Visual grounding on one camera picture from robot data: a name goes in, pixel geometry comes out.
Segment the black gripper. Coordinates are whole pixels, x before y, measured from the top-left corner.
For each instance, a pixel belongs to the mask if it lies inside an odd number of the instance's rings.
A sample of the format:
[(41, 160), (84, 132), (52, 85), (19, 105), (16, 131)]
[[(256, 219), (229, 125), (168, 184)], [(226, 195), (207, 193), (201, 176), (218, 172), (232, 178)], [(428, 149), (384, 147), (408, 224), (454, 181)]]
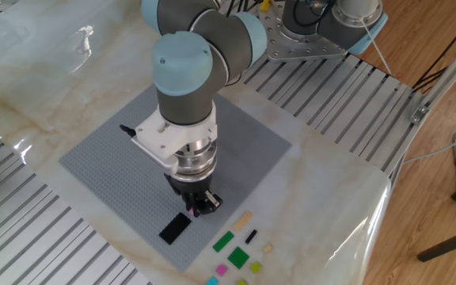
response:
[(186, 210), (194, 210), (195, 217), (213, 213), (223, 204), (223, 200), (211, 190), (212, 174), (194, 182), (183, 182), (167, 174), (164, 177), (173, 192), (182, 197)]

